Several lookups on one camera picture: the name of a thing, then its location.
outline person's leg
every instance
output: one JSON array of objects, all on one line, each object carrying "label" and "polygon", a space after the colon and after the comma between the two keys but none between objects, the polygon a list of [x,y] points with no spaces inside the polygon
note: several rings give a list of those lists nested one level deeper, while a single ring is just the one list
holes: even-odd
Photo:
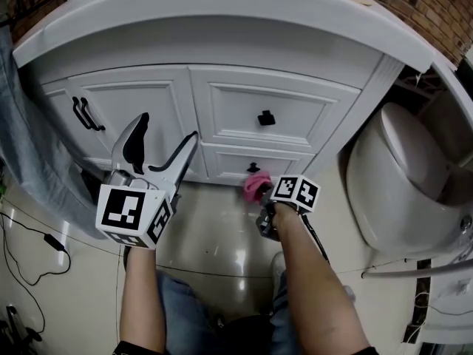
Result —
[{"label": "person's leg", "polygon": [[[275,272],[274,268],[275,265],[273,264],[273,277],[276,277],[279,272]],[[297,339],[296,329],[290,318],[285,271],[280,273],[280,282],[279,289],[273,296],[273,317],[270,322],[274,326],[274,332],[269,346],[269,353],[270,355],[298,355],[302,351]]]},{"label": "person's leg", "polygon": [[170,355],[225,354],[222,341],[209,325],[203,304],[183,281],[157,273],[166,317],[166,352]]}]

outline forearm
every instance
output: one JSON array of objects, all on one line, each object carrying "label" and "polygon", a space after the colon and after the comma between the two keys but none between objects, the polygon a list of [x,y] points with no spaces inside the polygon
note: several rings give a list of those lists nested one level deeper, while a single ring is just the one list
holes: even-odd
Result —
[{"label": "forearm", "polygon": [[164,354],[166,325],[157,288],[155,251],[132,248],[129,252],[120,339]]},{"label": "forearm", "polygon": [[369,347],[356,310],[299,216],[279,221],[289,306],[306,354],[349,355]]}]

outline black cabinet handle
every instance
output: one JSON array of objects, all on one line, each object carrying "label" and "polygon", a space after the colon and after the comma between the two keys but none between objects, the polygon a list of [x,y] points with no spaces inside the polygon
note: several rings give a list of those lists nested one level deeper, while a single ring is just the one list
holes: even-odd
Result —
[{"label": "black cabinet handle", "polygon": [[276,120],[269,110],[263,110],[263,114],[258,116],[258,121],[261,126],[274,125]]},{"label": "black cabinet handle", "polygon": [[247,169],[247,171],[251,172],[252,174],[254,174],[255,172],[258,172],[259,170],[261,170],[261,169],[256,167],[256,163],[254,163],[254,162],[250,163],[250,168]]},{"label": "black cabinet handle", "polygon": [[105,130],[105,126],[103,125],[100,125],[100,126],[97,126],[95,125],[95,122],[92,120],[92,117],[89,116],[89,113],[87,113],[86,111],[86,106],[87,104],[89,103],[85,98],[81,98],[81,101],[82,101],[82,108],[81,108],[81,111],[82,111],[82,114],[84,115],[84,117],[86,118],[86,120],[88,120],[89,124],[90,124],[90,127],[92,127],[96,132],[99,132],[101,130]]},{"label": "black cabinet handle", "polygon": [[72,106],[72,110],[74,111],[75,113],[75,117],[77,117],[79,119],[79,121],[81,122],[81,124],[84,125],[84,127],[89,130],[90,129],[90,126],[87,124],[87,122],[82,118],[81,114],[79,113],[79,111],[77,110],[77,105],[79,105],[79,100],[77,98],[72,98],[72,101],[74,102],[74,105]]}]

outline black and white marker cube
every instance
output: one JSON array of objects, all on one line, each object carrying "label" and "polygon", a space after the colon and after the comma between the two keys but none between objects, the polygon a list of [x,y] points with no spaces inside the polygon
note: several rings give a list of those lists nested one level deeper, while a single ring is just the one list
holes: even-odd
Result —
[{"label": "black and white marker cube", "polygon": [[305,212],[313,212],[316,207],[320,187],[303,175],[283,175],[276,183],[270,199],[296,204]]},{"label": "black and white marker cube", "polygon": [[95,227],[121,245],[155,249],[171,216],[166,191],[102,184]]}]

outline pink cloth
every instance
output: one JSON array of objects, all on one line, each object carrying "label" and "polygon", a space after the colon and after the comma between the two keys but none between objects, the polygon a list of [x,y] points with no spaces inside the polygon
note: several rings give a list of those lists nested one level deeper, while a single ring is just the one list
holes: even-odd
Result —
[{"label": "pink cloth", "polygon": [[243,186],[243,198],[250,203],[259,203],[263,193],[258,191],[258,188],[263,184],[273,185],[269,172],[260,171],[248,176]]}]

